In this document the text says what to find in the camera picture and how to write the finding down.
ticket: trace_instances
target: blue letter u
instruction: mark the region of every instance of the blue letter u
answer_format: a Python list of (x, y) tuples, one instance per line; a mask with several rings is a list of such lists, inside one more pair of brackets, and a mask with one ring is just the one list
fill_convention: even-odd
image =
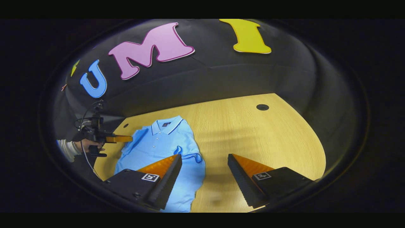
[(94, 74), (94, 76), (96, 77), (96, 79), (98, 81), (97, 88), (94, 88), (90, 84), (89, 80), (87, 79), (87, 73), (84, 73), (80, 79), (80, 84), (84, 87), (84, 89), (87, 91), (87, 93), (94, 98), (101, 97), (107, 90), (107, 81), (105, 80), (104, 75), (102, 74), (102, 72), (100, 71), (100, 68), (98, 67), (98, 62), (99, 62), (99, 60), (97, 59), (89, 67), (89, 71)]

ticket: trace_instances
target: polo shirt collar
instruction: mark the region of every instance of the polo shirt collar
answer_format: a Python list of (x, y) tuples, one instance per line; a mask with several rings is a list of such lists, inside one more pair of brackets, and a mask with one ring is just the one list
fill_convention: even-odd
[[(165, 134), (170, 134), (180, 124), (180, 122), (182, 120), (183, 120), (183, 118), (181, 118), (181, 116), (176, 116), (174, 118), (165, 119), (165, 120), (156, 120), (151, 126), (152, 127), (152, 135), (155, 135), (155, 134), (157, 134), (159, 132), (163, 132)], [(160, 129), (158, 122), (159, 123), (171, 122), (171, 123), (169, 125), (167, 125), (167, 127), (165, 127), (162, 130), (162, 129)]]

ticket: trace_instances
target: wooden table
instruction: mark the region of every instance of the wooden table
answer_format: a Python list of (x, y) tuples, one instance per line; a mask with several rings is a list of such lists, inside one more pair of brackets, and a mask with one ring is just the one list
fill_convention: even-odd
[[(268, 110), (258, 110), (266, 104)], [(157, 119), (180, 115), (194, 132), (206, 175), (191, 212), (249, 212), (227, 165), (234, 153), (273, 168), (287, 166), (315, 180), (325, 171), (323, 147), (308, 123), (274, 93), (208, 101), (128, 117), (114, 132), (131, 136)], [(105, 144), (94, 165), (102, 180), (114, 173), (124, 143)]]

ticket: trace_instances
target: cable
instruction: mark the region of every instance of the cable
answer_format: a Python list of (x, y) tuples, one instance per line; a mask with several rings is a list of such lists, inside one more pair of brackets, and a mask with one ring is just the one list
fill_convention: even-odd
[[(88, 119), (88, 118), (84, 118), (84, 119), (85, 119), (85, 120), (88, 120), (88, 121), (84, 121), (83, 123), (91, 123), (91, 122), (92, 122), (92, 121), (91, 121), (90, 119)], [(81, 129), (81, 126), (80, 126), (80, 127), (77, 127), (77, 126), (76, 126), (76, 122), (77, 122), (78, 120), (81, 120), (81, 118), (75, 120), (74, 123), (73, 123), (73, 125), (74, 125), (77, 129)]]
[(84, 151), (83, 143), (81, 142), (81, 140), (80, 140), (80, 145), (81, 145), (81, 149), (84, 153), (84, 156), (86, 157), (87, 164), (89, 164), (90, 168), (93, 170), (93, 173), (102, 181), (102, 179), (100, 178), (100, 176), (98, 175), (96, 170), (90, 165), (89, 159), (87, 158), (86, 151)]
[[(82, 125), (83, 125), (83, 120), (85, 119), (84, 117), (86, 116), (87, 111), (88, 111), (91, 107), (93, 107), (94, 104), (100, 103), (100, 102), (102, 102), (102, 101), (103, 101), (103, 100), (96, 101), (96, 102), (92, 103), (92, 104), (87, 108), (86, 112), (85, 112), (84, 115), (83, 115), (83, 118), (81, 119), (79, 131), (81, 131), (81, 127), (82, 127)], [(89, 159), (87, 158), (86, 151), (84, 150), (83, 143), (82, 143), (81, 141), (82, 141), (82, 140), (80, 140), (81, 149), (82, 149), (82, 152), (84, 153), (84, 156), (86, 157), (87, 164), (89, 164), (90, 168), (93, 170), (93, 173), (102, 181), (102, 179), (100, 178), (100, 176), (97, 174), (96, 170), (90, 165)]]

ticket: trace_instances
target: yellow letter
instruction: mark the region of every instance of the yellow letter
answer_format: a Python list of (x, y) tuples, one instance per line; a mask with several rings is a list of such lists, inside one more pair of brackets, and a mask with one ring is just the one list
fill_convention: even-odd
[(75, 72), (75, 70), (76, 70), (76, 67), (77, 67), (77, 64), (79, 63), (79, 61), (77, 61), (74, 65), (73, 65), (73, 68), (72, 68), (72, 73), (71, 73), (71, 77), (73, 76), (73, 73)]
[(235, 51), (261, 54), (271, 52), (271, 48), (264, 44), (257, 30), (257, 27), (260, 27), (259, 24), (242, 19), (220, 19), (220, 21), (230, 24), (235, 31), (238, 39), (238, 43), (233, 45)]

